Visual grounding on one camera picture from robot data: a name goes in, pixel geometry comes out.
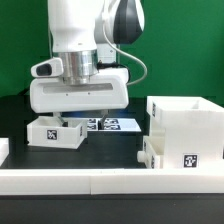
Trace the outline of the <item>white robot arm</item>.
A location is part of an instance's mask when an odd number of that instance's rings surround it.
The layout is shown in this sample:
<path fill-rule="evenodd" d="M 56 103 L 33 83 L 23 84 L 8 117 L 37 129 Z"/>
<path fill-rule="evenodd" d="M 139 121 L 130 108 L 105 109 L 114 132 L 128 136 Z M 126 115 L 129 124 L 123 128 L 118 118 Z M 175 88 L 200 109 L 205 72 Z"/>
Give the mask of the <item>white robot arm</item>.
<path fill-rule="evenodd" d="M 131 44 L 144 30 L 140 0 L 47 0 L 52 57 L 34 65 L 31 107 L 52 112 L 108 110 L 128 105 L 126 69 L 98 59 L 99 46 Z"/>

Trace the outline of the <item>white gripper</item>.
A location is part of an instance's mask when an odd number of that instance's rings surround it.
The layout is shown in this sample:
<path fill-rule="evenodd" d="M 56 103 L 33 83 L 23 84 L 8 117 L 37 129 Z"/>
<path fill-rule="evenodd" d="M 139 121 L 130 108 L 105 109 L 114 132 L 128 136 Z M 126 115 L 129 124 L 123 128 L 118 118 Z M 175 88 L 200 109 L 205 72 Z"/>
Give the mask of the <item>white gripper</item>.
<path fill-rule="evenodd" d="M 125 108 L 128 103 L 129 74 L 125 68 L 103 69 L 88 84 L 66 85 L 57 78 L 38 78 L 31 82 L 31 108 L 36 113 L 54 112 L 62 127 L 68 122 L 60 112 L 102 110 L 98 128 L 104 128 L 106 109 Z"/>

